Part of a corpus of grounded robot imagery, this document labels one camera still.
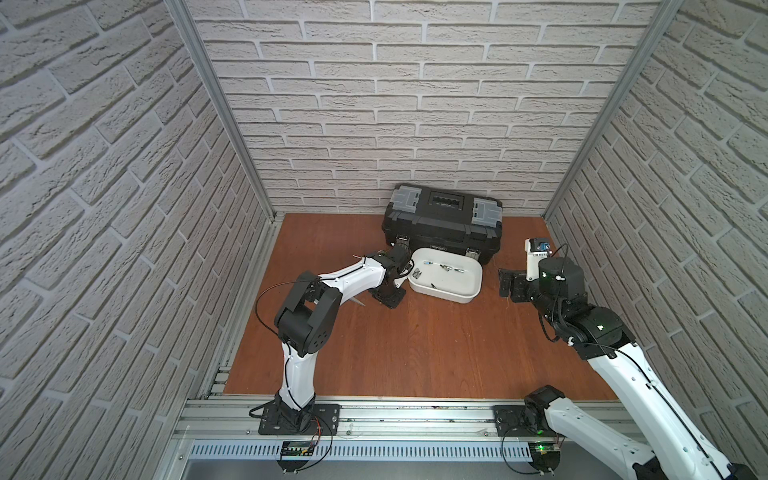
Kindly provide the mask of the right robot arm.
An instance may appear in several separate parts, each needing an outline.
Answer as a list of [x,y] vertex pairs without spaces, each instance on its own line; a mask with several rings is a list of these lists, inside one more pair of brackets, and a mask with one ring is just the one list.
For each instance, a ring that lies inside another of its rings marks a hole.
[[582,269],[566,257],[530,255],[537,272],[501,270],[500,294],[529,303],[544,331],[571,347],[616,394],[645,440],[637,442],[545,385],[524,399],[524,426],[577,443],[623,479],[753,479],[684,412],[617,313],[587,299]]

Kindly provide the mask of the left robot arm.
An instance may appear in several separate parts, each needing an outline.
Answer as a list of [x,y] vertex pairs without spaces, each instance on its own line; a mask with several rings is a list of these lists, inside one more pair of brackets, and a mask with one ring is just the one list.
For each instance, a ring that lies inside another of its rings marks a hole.
[[411,251],[396,244],[332,273],[304,272],[293,282],[275,317],[284,373],[274,399],[276,425],[268,429],[270,433],[302,434],[322,424],[314,414],[314,372],[317,354],[332,334],[341,305],[368,291],[384,306],[396,308],[405,296],[402,282],[412,268]]

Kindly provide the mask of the white plastic storage box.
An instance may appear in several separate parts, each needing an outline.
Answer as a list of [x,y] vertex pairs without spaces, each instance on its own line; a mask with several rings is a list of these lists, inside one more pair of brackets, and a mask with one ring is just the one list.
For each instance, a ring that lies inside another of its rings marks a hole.
[[[471,257],[421,248],[413,253],[411,260],[414,267],[408,281],[417,293],[460,304],[471,302],[480,293],[483,270],[481,264]],[[454,270],[445,271],[440,264],[450,265]],[[422,271],[419,279],[413,277],[417,268]],[[459,273],[456,268],[470,271]]]

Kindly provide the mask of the black plastic toolbox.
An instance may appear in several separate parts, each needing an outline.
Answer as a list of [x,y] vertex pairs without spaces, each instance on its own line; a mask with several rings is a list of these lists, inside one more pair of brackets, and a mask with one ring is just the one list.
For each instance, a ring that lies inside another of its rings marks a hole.
[[382,222],[386,241],[469,255],[485,265],[501,249],[501,201],[465,192],[401,183]]

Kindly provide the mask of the right controller board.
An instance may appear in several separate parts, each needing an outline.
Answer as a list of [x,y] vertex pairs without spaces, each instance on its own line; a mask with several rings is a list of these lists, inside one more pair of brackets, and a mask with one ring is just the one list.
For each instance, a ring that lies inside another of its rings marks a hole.
[[558,468],[561,450],[556,443],[529,443],[531,461],[529,465],[542,474],[551,473]]

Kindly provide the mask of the controller board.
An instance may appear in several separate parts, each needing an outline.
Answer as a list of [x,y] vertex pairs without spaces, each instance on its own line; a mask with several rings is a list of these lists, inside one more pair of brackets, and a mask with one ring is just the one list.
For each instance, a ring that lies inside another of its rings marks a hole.
[[314,441],[286,440],[282,442],[279,459],[308,462],[315,456],[317,448]]
[[529,443],[531,461],[529,465],[542,474],[551,473],[558,468],[561,450],[556,443]]

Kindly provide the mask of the left controller board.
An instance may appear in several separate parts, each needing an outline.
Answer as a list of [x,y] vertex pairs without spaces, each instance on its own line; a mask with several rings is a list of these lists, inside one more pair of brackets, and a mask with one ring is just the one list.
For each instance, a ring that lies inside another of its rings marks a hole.
[[279,459],[308,462],[315,456],[317,448],[314,441],[286,440],[282,442]]

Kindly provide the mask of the blue handled scissors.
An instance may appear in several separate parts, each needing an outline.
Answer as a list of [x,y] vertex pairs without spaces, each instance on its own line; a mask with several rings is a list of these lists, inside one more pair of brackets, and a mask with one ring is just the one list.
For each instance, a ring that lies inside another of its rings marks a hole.
[[366,305],[365,305],[365,304],[364,304],[364,303],[363,303],[361,300],[359,300],[357,297],[354,297],[354,296],[353,296],[353,297],[351,297],[351,298],[349,299],[349,301],[352,301],[352,302],[354,302],[355,304],[357,304],[357,305],[359,305],[359,306],[362,306],[362,307],[365,307],[365,306],[366,306]]

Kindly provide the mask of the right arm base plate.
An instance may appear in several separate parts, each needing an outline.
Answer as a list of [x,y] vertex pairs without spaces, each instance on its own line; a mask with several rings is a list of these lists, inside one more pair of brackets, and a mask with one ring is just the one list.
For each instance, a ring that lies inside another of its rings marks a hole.
[[563,438],[550,427],[543,410],[525,405],[494,405],[491,410],[499,437]]

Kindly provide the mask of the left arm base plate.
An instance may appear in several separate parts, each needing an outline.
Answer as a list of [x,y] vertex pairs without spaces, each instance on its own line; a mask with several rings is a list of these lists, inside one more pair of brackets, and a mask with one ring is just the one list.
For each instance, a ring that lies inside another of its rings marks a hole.
[[340,410],[341,405],[334,403],[314,403],[309,409],[300,411],[271,401],[260,413],[258,433],[265,436],[335,436]]

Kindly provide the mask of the aluminium front rail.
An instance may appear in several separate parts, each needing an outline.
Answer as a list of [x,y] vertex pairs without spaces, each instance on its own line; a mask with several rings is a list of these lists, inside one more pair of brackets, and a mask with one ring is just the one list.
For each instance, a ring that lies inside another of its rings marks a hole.
[[[174,440],[262,439],[261,420],[252,408],[267,395],[221,395],[185,403]],[[497,438],[495,406],[521,406],[521,400],[321,396],[320,404],[340,406],[337,440],[477,440]]]

